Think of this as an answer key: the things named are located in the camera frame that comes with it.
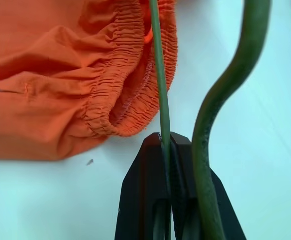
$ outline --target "white surface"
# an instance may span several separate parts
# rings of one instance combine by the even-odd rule
[[[242,0],[179,0],[171,129],[192,138],[199,107],[239,40]],[[249,240],[291,239],[291,1],[273,1],[265,50],[212,130],[211,166]],[[156,117],[57,163],[0,161],[0,240],[113,240],[122,181]],[[87,166],[90,159],[94,163]]]

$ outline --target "orange fabric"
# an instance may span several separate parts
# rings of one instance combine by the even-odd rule
[[[159,0],[167,85],[175,0]],[[0,0],[0,159],[59,160],[159,110],[149,0]]]

